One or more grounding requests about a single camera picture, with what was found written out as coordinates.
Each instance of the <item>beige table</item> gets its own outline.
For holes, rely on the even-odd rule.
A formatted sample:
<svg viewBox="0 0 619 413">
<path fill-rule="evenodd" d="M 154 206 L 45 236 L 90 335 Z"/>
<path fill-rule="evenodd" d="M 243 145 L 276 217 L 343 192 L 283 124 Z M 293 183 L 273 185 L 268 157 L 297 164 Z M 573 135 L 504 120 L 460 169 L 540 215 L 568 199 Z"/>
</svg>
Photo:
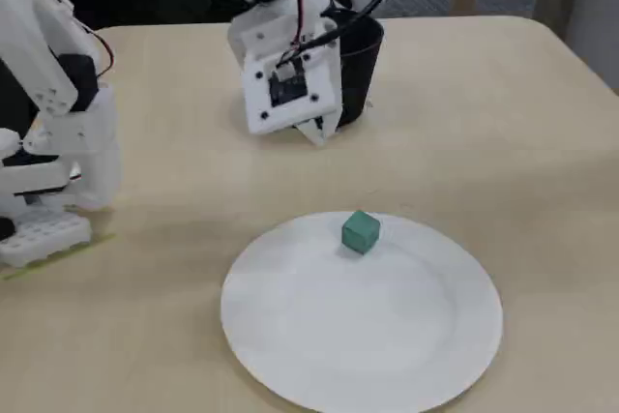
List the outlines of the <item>beige table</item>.
<svg viewBox="0 0 619 413">
<path fill-rule="evenodd" d="M 373 108 L 323 149 L 248 135 L 224 26 L 105 33 L 125 179 L 92 218 L 117 235 L 0 281 L 3 412 L 301 411 L 231 355 L 221 283 L 272 226 L 357 208 L 436 227 L 501 293 L 500 353 L 445 411 L 619 410 L 619 99 L 526 20 L 386 26 Z"/>
</svg>

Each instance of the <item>white plate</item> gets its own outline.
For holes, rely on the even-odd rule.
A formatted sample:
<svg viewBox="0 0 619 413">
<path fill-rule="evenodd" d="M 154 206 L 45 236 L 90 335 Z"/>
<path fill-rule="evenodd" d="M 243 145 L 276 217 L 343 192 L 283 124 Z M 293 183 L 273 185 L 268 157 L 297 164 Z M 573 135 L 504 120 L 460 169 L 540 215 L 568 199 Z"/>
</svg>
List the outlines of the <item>white plate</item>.
<svg viewBox="0 0 619 413">
<path fill-rule="evenodd" d="M 278 226 L 236 260 L 221 322 L 245 368 L 323 413 L 419 412 L 471 387 L 503 311 L 482 266 L 427 226 L 388 215 L 365 256 L 340 243 L 350 213 Z"/>
</svg>

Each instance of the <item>wall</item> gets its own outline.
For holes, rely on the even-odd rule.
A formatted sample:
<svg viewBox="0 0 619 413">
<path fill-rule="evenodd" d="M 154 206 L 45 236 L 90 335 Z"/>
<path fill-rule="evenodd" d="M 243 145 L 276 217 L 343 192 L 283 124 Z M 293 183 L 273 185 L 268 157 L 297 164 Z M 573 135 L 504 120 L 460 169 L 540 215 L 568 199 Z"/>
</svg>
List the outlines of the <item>wall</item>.
<svg viewBox="0 0 619 413">
<path fill-rule="evenodd" d="M 619 92 L 619 0 L 576 0 L 567 42 Z"/>
</svg>

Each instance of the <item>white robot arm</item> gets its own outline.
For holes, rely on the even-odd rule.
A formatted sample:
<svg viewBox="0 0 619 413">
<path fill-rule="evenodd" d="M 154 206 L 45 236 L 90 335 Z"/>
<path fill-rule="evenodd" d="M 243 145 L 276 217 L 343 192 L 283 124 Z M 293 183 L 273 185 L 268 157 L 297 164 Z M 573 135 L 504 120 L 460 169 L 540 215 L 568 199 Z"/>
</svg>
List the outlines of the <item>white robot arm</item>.
<svg viewBox="0 0 619 413">
<path fill-rule="evenodd" d="M 115 106 L 68 0 L 0 0 L 0 66 L 0 260 L 24 266 L 90 240 L 64 207 L 99 209 L 117 191 Z"/>
</svg>

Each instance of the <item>black container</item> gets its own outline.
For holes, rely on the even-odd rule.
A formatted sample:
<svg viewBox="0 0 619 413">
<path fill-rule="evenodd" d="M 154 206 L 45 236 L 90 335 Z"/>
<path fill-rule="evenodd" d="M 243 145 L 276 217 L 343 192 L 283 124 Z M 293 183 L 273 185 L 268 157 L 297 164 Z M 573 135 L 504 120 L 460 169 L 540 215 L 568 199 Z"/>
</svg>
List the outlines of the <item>black container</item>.
<svg viewBox="0 0 619 413">
<path fill-rule="evenodd" d="M 335 10 L 325 13 L 325 16 L 340 25 L 349 21 L 355 14 L 348 10 Z M 367 16 L 340 38 L 341 93 L 344 109 L 339 119 L 339 128 L 356 121 L 366 107 L 369 86 L 384 37 L 385 30 L 381 24 L 371 16 Z"/>
</svg>

